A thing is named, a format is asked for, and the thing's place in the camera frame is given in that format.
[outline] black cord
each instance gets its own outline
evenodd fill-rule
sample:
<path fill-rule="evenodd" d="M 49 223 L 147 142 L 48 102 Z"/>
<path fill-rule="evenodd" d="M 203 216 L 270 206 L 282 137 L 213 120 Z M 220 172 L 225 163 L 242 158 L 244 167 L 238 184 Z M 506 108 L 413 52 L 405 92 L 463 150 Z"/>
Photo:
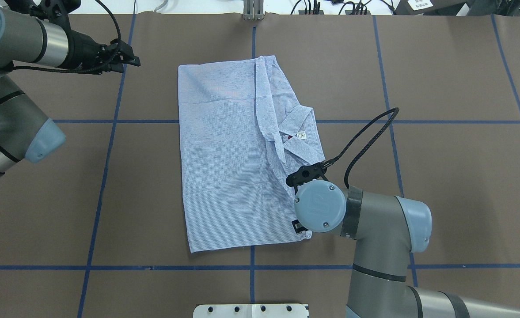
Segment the black cord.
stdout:
<path fill-rule="evenodd" d="M 298 0 L 296 2 L 296 5 L 293 6 L 293 9 L 292 9 L 292 12 L 290 14 L 293 14 L 293 12 L 295 11 L 295 8 L 297 8 L 297 5 L 300 4 L 301 0 Z"/>
<path fill-rule="evenodd" d="M 393 0 L 391 0 L 391 4 L 385 2 L 385 0 L 380 0 L 380 1 L 385 3 L 387 5 L 387 7 L 389 8 L 389 10 L 391 10 L 393 15 L 395 15 L 395 7 L 393 6 Z"/>
<path fill-rule="evenodd" d="M 365 9 L 364 9 L 364 15 L 368 14 L 368 4 L 369 4 L 371 1 L 372 1 L 372 0 L 369 0 L 368 2 L 366 2 L 366 3 L 364 4 L 364 8 L 365 8 Z"/>
<path fill-rule="evenodd" d="M 358 2 L 358 4 L 356 4 L 356 8 L 350 13 L 350 14 L 353 14 L 353 15 L 357 15 L 358 12 L 361 10 L 362 8 L 362 2 Z"/>
<path fill-rule="evenodd" d="M 102 69 L 103 67 L 107 66 L 114 58 L 118 55 L 120 52 L 120 43 L 121 43 L 121 33 L 120 33 L 120 27 L 118 26 L 118 22 L 113 15 L 112 12 L 110 12 L 109 8 L 101 0 L 95 0 L 102 8 L 105 9 L 105 11 L 110 15 L 110 18 L 113 20 L 114 27 L 117 30 L 117 47 L 114 49 L 114 53 L 103 63 L 98 66 L 94 66 L 92 68 L 88 68 L 86 70 L 58 70 L 55 68 L 45 68 L 45 67 L 36 67 L 36 66 L 16 66 L 13 67 L 12 70 L 33 70 L 33 71 L 43 71 L 43 72 L 52 72 L 52 73 L 71 73 L 71 74 L 85 74 L 89 72 L 94 72 Z"/>
<path fill-rule="evenodd" d="M 393 119 L 395 119 L 395 117 L 397 116 L 397 114 L 399 113 L 399 108 L 395 107 L 389 111 L 386 111 L 385 113 L 382 113 L 381 115 L 379 115 L 378 117 L 375 117 L 374 119 L 372 119 L 367 125 L 364 126 L 363 129 L 361 129 L 361 131 L 359 131 L 354 137 L 353 139 L 350 140 L 350 142 L 348 143 L 348 145 L 346 145 L 346 147 L 342 150 L 342 152 L 337 156 L 335 157 L 334 159 L 331 159 L 329 161 L 332 161 L 333 163 L 336 162 L 338 159 L 340 159 L 340 157 L 342 157 L 342 155 L 344 155 L 344 153 L 346 152 L 346 150 L 348 149 L 348 147 L 350 147 L 350 145 L 352 145 L 352 143 L 362 134 L 366 131 L 366 129 L 368 129 L 371 125 L 373 125 L 373 123 L 375 123 L 376 121 L 378 121 L 381 117 L 384 117 L 384 116 L 387 116 L 389 114 L 391 114 L 391 116 L 389 117 L 389 119 L 385 122 L 385 124 L 383 125 L 383 127 L 381 127 L 381 129 L 374 135 L 374 137 L 372 137 L 370 139 L 370 141 L 368 141 L 368 143 L 364 146 L 364 148 L 356 155 L 356 157 L 354 157 L 354 159 L 352 159 L 352 161 L 350 162 L 350 165 L 348 165 L 348 168 L 346 169 L 346 172 L 344 173 L 344 185 L 349 188 L 350 185 L 348 184 L 348 177 L 350 175 L 350 171 L 352 170 L 352 167 L 357 163 L 357 161 L 360 160 L 360 158 L 364 155 L 364 153 L 366 153 L 366 151 L 368 151 L 368 149 L 373 145 L 373 143 L 376 142 L 376 140 L 381 136 L 381 134 L 385 131 L 385 129 L 387 129 L 389 127 L 389 125 L 391 125 L 391 122 L 393 121 Z"/>
<path fill-rule="evenodd" d="M 347 4 L 352 4 L 352 11 L 354 11 L 354 6 L 356 6 L 356 4 L 352 1 L 348 1 L 342 5 L 342 8 L 340 8 L 340 11 L 338 12 L 339 15 L 342 13 L 342 10 L 344 9 L 344 7 L 346 7 Z"/>

